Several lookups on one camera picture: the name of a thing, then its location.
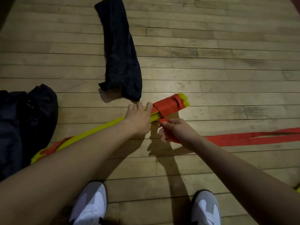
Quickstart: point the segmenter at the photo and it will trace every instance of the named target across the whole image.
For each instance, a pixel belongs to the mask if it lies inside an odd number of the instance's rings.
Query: hand
[[[173,132],[173,134],[180,140],[182,146],[187,149],[191,149],[191,143],[194,140],[199,139],[200,134],[198,134],[185,120],[181,118],[170,119],[170,123],[163,122],[163,126]],[[170,142],[164,129],[161,128],[158,133],[161,137],[161,141],[166,143]]]
[[[144,135],[150,131],[150,116],[152,107],[153,105],[151,102],[147,103],[145,110],[141,102],[128,105],[124,121],[127,121],[130,125],[132,125],[135,135]]]

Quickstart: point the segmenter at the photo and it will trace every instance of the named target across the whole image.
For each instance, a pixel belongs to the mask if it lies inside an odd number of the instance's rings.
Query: black cloth
[[[137,53],[122,0],[103,0],[95,5],[104,32],[107,55],[103,91],[120,87],[122,96],[139,101],[142,96],[142,75]]]
[[[57,118],[56,94],[44,84],[29,93],[0,91],[0,181],[47,147]]]

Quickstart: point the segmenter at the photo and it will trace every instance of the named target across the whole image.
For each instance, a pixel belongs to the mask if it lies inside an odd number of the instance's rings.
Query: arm
[[[17,172],[0,183],[2,224],[44,224],[125,141],[150,131],[152,104],[130,104],[125,119]]]
[[[204,160],[257,223],[300,223],[300,194],[295,190],[200,136],[183,119],[163,125]],[[163,129],[159,134],[169,141]]]

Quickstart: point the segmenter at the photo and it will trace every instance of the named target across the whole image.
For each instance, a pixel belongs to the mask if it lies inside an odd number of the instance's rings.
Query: gray sneaker
[[[103,224],[106,209],[105,187],[100,181],[92,181],[88,183],[77,198],[69,223],[73,225]]]
[[[216,197],[208,190],[197,191],[192,199],[192,225],[221,225],[221,215]]]

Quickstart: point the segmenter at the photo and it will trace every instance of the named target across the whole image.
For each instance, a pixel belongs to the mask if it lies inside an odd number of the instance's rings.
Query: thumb
[[[163,127],[169,129],[169,130],[173,130],[174,127],[175,127],[175,124],[172,124],[172,123],[169,123],[169,122],[166,122],[166,121],[163,121]]]

